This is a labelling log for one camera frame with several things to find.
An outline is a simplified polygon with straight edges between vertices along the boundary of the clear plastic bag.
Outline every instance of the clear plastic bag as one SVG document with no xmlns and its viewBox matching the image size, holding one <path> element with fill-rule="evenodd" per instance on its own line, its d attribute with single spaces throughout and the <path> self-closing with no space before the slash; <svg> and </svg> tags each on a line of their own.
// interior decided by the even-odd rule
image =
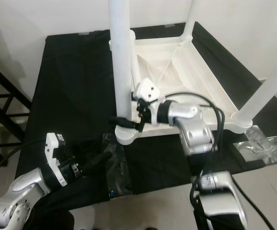
<svg viewBox="0 0 277 230">
<path fill-rule="evenodd" d="M 248 141 L 234 143 L 245 161 L 263 160 L 265 164 L 277 163 L 277 136 L 266 137 L 258 126 L 245 132 Z"/>
<path fill-rule="evenodd" d="M 124 147 L 120 145 L 114 134 L 103 134 L 103 152 L 112 153 L 106 164 L 106 177 L 110 198 L 132 195 L 132 185 L 129 176 Z"/>
</svg>

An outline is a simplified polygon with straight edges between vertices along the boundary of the black tablecloth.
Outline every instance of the black tablecloth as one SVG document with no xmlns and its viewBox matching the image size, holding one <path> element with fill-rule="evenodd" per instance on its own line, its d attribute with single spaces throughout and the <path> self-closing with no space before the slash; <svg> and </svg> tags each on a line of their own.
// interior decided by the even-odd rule
<svg viewBox="0 0 277 230">
<path fill-rule="evenodd" d="M 181 35 L 184 23 L 173 27 L 134 29 L 137 39 Z M 193 44 L 222 87 L 240 109 L 260 82 L 200 24 L 193 31 Z M 93 140 L 114 132 L 108 119 L 115 115 L 115 93 L 109 31 L 49 36 L 33 97 L 25 141 L 61 133 L 66 141 Z M 254 119 L 266 136 L 277 135 L 277 98 Z M 224 132 L 224 161 L 214 157 L 210 168 L 239 173 L 263 167 L 262 161 L 245 163 L 232 145 L 244 135 Z M 190 169 L 178 135 L 139 138 L 125 146 L 135 194 L 189 183 Z M 46 163 L 44 145 L 24 148 L 16 177 Z M 77 180 L 38 202 L 42 211 L 72 209 L 108 200 L 105 172 Z"/>
</svg>

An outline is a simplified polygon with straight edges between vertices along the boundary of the tiled floor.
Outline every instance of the tiled floor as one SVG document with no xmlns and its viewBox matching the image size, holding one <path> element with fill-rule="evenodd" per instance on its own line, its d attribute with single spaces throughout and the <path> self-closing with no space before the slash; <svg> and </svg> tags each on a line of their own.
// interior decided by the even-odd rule
<svg viewBox="0 0 277 230">
<path fill-rule="evenodd" d="M 15 155 L 7 168 L 0 170 L 0 196 L 14 178 L 18 162 Z M 277 230 L 277 165 L 235 175 L 248 196 L 263 211 Z M 109 202 L 72 210 L 74 230 L 196 230 L 189 202 L 191 185 L 183 185 L 142 195 L 117 198 Z M 267 229 L 255 210 L 242 198 L 249 230 Z"/>
</svg>

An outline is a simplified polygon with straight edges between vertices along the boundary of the silver robotic arm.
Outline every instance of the silver robotic arm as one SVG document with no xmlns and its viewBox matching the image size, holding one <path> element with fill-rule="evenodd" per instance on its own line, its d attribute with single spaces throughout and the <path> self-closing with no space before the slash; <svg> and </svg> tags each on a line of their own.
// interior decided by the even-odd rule
<svg viewBox="0 0 277 230">
<path fill-rule="evenodd" d="M 157 118 L 160 123 L 179 128 L 186 156 L 211 151 L 214 138 L 198 105 L 166 100 L 159 105 Z"/>
<path fill-rule="evenodd" d="M 0 230 L 21 230 L 33 206 L 48 193 L 40 168 L 18 177 L 0 198 Z"/>
<path fill-rule="evenodd" d="M 0 198 L 0 230 L 22 230 L 32 208 L 42 197 L 84 177 L 112 155 L 105 152 L 89 162 L 78 161 L 66 154 L 62 135 L 55 133 L 47 133 L 45 154 L 46 165 L 18 177 Z"/>
</svg>

